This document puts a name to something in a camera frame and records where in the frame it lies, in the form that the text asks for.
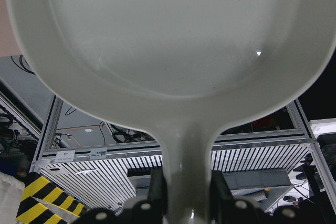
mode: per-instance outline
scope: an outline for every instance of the white frying pan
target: white frying pan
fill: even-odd
[[[216,136],[303,93],[335,47],[336,0],[7,3],[50,89],[160,142],[170,224],[208,223]]]

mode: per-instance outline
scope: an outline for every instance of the wire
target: wire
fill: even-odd
[[[120,140],[120,138],[118,138],[117,136],[122,135],[124,137],[124,142]],[[116,141],[117,144],[123,144],[126,143],[126,136],[127,134],[125,132],[113,132],[112,133],[112,137],[113,139]]]
[[[14,59],[13,59],[12,56],[11,56],[10,58],[11,58],[12,62],[13,62],[19,69],[21,69],[21,70],[23,70],[23,71],[26,72],[26,70],[24,70],[22,67],[20,67],[20,66],[14,61]]]
[[[65,112],[64,115],[71,115],[72,113],[74,113],[77,110],[77,109],[74,109],[73,111],[69,112],[71,110],[71,108],[72,108],[72,106]]]
[[[20,62],[21,67],[23,67],[28,73],[34,74],[34,72],[30,71],[28,68],[25,67],[25,65],[23,63],[23,59],[24,59],[23,55],[20,55],[19,62]]]
[[[19,63],[20,63],[20,66],[15,62],[15,60],[13,59],[13,56],[10,57],[12,62],[19,68],[21,69],[22,71],[25,71],[26,73],[30,73],[30,74],[34,74],[34,72],[30,71],[28,68],[26,68],[26,66],[24,65],[23,63],[23,60],[25,60],[25,62],[27,63],[26,59],[23,58],[23,55],[20,55],[19,57]]]
[[[122,130],[119,129],[119,128],[117,128],[115,125],[113,125],[113,124],[110,124],[110,125],[111,125],[111,127],[112,127],[113,129],[115,129],[116,131],[118,131],[118,132],[122,132]]]
[[[301,183],[301,185],[299,185],[299,184],[295,184],[295,183],[292,183],[292,185],[295,185],[295,186],[302,186],[302,185],[304,185],[306,182],[307,182],[307,179],[305,179],[305,180]]]
[[[102,123],[104,123],[104,121],[101,121],[101,122],[99,123],[99,130],[100,130],[100,132],[101,132],[101,134],[102,134],[102,136],[103,136],[103,138],[104,138],[104,144],[106,144],[106,140],[105,140],[104,133],[103,133],[103,131],[101,130],[101,126],[103,126]]]
[[[297,187],[302,187],[303,189],[305,189],[305,190],[307,190],[308,192],[310,192],[310,193],[312,193],[313,194],[313,192],[311,191],[311,190],[309,190],[309,189],[306,189],[305,187],[303,187],[303,186],[295,186],[294,188],[297,188]]]
[[[308,201],[310,201],[311,203],[315,204],[315,202],[311,201],[306,195],[304,195],[302,192],[300,192],[296,187],[294,187],[294,189],[301,194],[302,196],[304,196],[304,198],[306,198]]]
[[[71,139],[70,137],[72,136],[72,135],[70,135],[70,134],[66,134],[66,133],[55,133],[55,136],[60,136],[61,138],[62,138],[62,136],[67,136],[68,137],[68,139]]]

